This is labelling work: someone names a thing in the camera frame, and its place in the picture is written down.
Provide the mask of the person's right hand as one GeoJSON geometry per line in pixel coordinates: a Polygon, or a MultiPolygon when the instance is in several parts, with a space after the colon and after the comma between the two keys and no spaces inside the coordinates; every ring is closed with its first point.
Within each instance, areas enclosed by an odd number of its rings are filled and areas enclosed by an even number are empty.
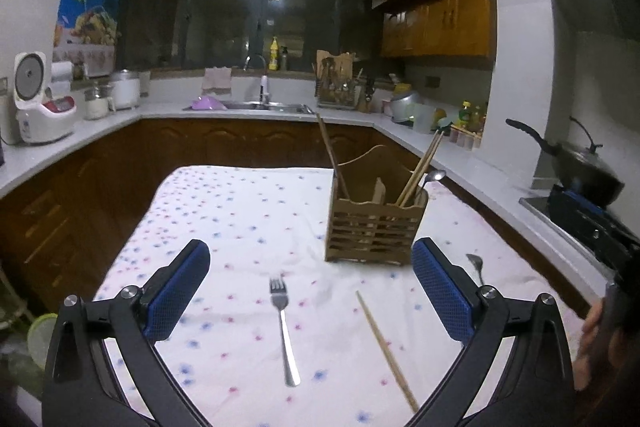
{"type": "MultiPolygon", "coordinates": [[[[580,337],[576,359],[573,363],[574,388],[576,391],[585,390],[591,381],[593,343],[602,325],[602,315],[605,300],[601,299],[589,310],[584,324],[582,324],[582,337],[580,337]]],[[[619,329],[612,332],[608,340],[608,363],[619,369],[625,362],[624,338],[619,329]]]]}

